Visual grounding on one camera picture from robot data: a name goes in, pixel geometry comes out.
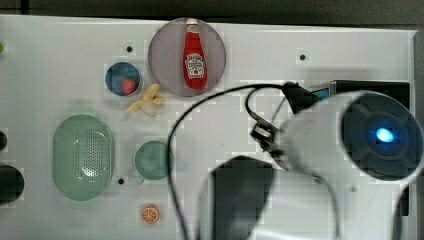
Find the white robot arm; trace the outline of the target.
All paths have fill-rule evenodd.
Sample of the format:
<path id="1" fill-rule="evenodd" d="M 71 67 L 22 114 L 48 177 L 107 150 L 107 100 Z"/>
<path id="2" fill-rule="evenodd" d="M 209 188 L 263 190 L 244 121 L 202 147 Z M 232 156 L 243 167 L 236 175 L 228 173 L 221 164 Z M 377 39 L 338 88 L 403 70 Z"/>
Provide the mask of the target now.
<path id="1" fill-rule="evenodd" d="M 393 240 L 423 128 L 390 96 L 347 92 L 294 114 L 268 152 L 207 175 L 195 240 Z"/>

